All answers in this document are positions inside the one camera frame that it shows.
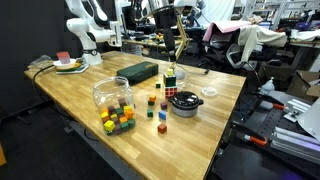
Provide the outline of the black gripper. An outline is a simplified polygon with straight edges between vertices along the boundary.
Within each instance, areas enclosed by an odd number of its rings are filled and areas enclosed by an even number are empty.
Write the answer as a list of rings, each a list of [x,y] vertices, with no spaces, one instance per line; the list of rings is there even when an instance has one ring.
[[[175,10],[173,8],[161,9],[154,14],[154,19],[156,27],[163,31],[166,48],[170,50],[168,51],[169,62],[176,62],[174,33],[171,29],[176,25]]]

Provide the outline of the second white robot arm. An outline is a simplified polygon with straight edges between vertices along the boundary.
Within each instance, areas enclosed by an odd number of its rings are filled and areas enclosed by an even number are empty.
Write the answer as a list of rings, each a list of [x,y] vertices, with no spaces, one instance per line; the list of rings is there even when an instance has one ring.
[[[121,28],[118,21],[110,21],[97,0],[65,0],[76,18],[68,19],[67,28],[78,36],[83,47],[86,64],[102,62],[97,43],[107,42],[110,46],[121,47]]]

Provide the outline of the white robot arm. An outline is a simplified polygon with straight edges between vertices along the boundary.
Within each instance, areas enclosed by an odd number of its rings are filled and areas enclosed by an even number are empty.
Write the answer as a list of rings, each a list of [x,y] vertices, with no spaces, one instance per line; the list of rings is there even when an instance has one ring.
[[[131,0],[131,19],[143,22],[153,18],[156,28],[164,34],[164,43],[169,55],[169,61],[175,62],[187,44],[187,36],[181,16],[188,16],[197,5],[197,0]],[[179,47],[175,45],[172,27],[176,26],[182,38]]]

